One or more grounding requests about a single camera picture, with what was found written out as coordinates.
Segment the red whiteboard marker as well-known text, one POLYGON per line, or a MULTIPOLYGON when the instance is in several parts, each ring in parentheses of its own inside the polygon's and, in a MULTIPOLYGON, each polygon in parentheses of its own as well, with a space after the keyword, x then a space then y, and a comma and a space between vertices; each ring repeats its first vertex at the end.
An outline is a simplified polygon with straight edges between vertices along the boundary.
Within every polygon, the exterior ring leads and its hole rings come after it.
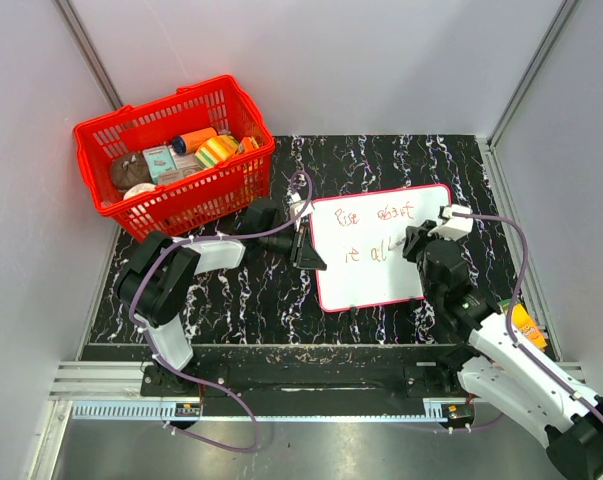
POLYGON ((404 245, 405 245, 405 241, 406 241, 406 239, 405 239, 405 238, 402 238, 402 239, 400 239, 400 240, 397 240, 396 242, 392 243, 392 244, 391 244, 391 245, 388 247, 388 249, 389 249, 389 250, 394 250, 394 249, 403 249, 403 248, 404 248, 404 245))

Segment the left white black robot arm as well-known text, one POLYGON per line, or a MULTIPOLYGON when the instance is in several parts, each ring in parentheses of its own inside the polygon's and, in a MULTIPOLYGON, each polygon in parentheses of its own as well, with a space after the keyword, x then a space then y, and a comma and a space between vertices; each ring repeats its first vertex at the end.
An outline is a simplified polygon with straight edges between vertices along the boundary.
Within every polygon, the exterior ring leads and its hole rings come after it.
POLYGON ((157 363, 167 366, 162 381, 174 394, 189 394, 198 381, 196 369, 188 365, 194 352, 180 320, 194 277, 235 269, 259 251, 281 255, 298 269, 326 270, 305 223, 313 211, 310 200, 298 198, 285 219, 275 201, 259 197, 227 234, 185 238, 153 231, 142 241, 119 274, 114 293, 154 347, 157 363))

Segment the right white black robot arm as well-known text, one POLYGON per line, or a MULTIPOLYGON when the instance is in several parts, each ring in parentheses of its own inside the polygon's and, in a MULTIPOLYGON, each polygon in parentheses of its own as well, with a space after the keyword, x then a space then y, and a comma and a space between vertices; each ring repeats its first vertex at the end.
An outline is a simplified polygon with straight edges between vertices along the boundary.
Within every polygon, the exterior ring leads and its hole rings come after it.
POLYGON ((439 390, 489 402, 541 444, 564 478, 601 478, 603 396, 534 346, 473 285, 459 243, 441 225, 407 227, 402 256, 415 264, 437 326, 457 342, 435 373, 439 390))

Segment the pink framed whiteboard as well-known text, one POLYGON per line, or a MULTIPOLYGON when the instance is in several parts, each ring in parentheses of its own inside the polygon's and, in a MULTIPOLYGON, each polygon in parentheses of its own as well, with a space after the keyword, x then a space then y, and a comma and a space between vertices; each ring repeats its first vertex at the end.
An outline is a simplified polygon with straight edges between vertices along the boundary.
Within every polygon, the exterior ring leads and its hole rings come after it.
POLYGON ((320 308, 336 313, 421 299, 416 265, 388 247, 408 226, 437 220, 451 200, 443 184, 315 200, 312 245, 327 264, 316 273, 320 308))

